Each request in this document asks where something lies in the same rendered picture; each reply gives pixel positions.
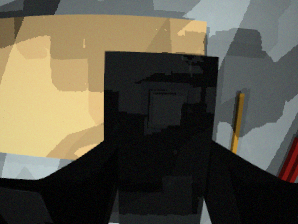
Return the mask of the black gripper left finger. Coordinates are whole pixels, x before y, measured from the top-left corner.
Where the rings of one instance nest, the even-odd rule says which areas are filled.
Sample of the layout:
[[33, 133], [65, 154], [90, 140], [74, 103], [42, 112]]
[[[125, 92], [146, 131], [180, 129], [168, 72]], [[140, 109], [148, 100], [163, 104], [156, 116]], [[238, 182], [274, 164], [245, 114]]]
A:
[[118, 131], [44, 179], [0, 179], [0, 224], [109, 224]]

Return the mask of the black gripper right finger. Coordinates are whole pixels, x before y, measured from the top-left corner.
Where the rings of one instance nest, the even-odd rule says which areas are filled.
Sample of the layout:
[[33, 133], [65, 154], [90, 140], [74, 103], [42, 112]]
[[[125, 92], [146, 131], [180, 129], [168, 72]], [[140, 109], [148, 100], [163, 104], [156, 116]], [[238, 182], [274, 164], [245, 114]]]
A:
[[213, 140], [204, 198], [212, 224], [298, 224], [298, 183], [286, 183]]

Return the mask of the tan rectangular floor panel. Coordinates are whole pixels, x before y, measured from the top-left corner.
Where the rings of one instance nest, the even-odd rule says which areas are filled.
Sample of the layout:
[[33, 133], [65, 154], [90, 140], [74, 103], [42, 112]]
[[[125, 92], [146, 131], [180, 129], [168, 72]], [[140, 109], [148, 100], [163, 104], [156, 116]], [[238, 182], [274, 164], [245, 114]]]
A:
[[206, 22], [136, 15], [0, 19], [0, 152], [77, 160], [104, 141], [105, 51], [205, 56]]

